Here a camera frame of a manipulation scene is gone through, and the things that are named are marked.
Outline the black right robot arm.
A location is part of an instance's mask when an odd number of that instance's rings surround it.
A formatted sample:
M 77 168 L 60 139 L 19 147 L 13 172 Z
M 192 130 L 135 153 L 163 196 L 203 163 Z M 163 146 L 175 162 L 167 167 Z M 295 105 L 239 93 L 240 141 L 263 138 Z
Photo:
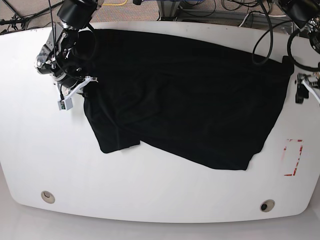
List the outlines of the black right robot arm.
M 79 31 L 94 30 L 90 21 L 103 3 L 103 0 L 65 0 L 57 13 L 59 22 L 51 21 L 51 32 L 35 66 L 38 73 L 53 77 L 61 100 L 65 99 L 63 87 L 72 89 L 85 81 L 83 73 L 76 73 L 81 67 L 69 60 L 69 55 L 75 54 Z

